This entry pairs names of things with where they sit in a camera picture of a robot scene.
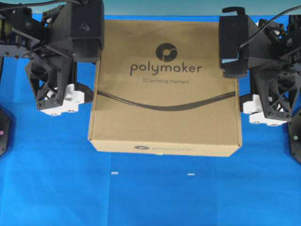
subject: black cable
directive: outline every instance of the black cable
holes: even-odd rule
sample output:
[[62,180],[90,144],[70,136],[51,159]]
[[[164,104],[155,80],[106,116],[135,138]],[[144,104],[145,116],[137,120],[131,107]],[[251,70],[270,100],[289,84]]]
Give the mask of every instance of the black cable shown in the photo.
[[61,3],[61,2],[72,2],[72,3],[78,4],[81,6],[80,0],[53,0],[53,1],[40,2],[40,3],[28,3],[28,4],[23,4],[23,5],[22,4],[15,4],[15,5],[10,4],[7,7],[0,8],[0,11],[24,8],[24,7],[46,6],[46,5],[52,5],[52,4]]
[[297,9],[300,9],[301,8],[301,5],[299,6],[296,6],[296,7],[293,7],[293,8],[289,8],[287,9],[286,11],[283,11],[282,13],[279,13],[277,16],[274,16],[272,19],[270,19],[258,32],[256,32],[255,34],[253,34],[247,41],[245,41],[243,44],[241,44],[239,46],[239,49],[243,48],[245,45],[247,45],[249,42],[251,42],[253,39],[255,39],[261,32],[264,31],[264,29],[266,29],[270,23],[272,23],[274,20],[278,19],[279,17],[289,13],[289,12],[292,12],[292,11],[295,11]]

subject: blue fabric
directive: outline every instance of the blue fabric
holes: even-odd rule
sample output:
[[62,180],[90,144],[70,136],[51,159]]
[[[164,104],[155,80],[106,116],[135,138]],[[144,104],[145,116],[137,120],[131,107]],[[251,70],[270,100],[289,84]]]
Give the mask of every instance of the blue fabric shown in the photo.
[[[91,105],[55,118],[37,112],[27,63],[5,59],[0,84],[0,103],[14,115],[0,158],[0,226],[300,224],[301,166],[288,154],[285,125],[252,125],[242,115],[244,145],[229,158],[98,153],[87,140]],[[94,74],[79,64],[80,82],[93,88]],[[241,79],[241,94],[248,90]]]

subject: brown cardboard box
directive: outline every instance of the brown cardboard box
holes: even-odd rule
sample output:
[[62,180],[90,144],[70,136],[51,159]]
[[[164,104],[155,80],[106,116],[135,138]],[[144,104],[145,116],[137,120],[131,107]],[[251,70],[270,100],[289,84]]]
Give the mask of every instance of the brown cardboard box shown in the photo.
[[98,151],[230,156],[238,83],[219,68],[218,23],[106,21],[89,139]]

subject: white 3d printed part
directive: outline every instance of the white 3d printed part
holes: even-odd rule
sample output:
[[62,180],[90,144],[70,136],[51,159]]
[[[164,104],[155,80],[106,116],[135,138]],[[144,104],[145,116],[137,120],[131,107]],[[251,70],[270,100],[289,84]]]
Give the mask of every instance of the white 3d printed part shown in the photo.
[[[48,96],[51,97],[52,91],[48,92]],[[79,105],[85,102],[85,94],[81,91],[74,90],[74,84],[70,84],[66,87],[66,93],[63,105],[60,107],[50,108],[42,110],[45,114],[51,116],[58,116],[62,113],[74,113],[79,111]]]
[[267,119],[264,117],[261,101],[259,95],[253,95],[253,101],[247,101],[243,103],[243,109],[245,114],[249,114],[249,121],[253,124],[264,123],[268,126],[280,126],[286,121]]

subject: screw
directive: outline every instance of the screw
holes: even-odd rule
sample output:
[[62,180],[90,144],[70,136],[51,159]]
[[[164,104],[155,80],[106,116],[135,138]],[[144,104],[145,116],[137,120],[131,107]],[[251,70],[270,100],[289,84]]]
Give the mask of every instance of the screw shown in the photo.
[[81,28],[84,29],[86,32],[90,30],[89,26],[86,23],[81,24]]
[[291,46],[293,43],[293,39],[292,38],[289,38],[287,41],[286,41],[286,46]]
[[26,26],[28,29],[31,29],[31,28],[32,28],[32,24],[31,24],[29,21],[26,21],[25,26]]

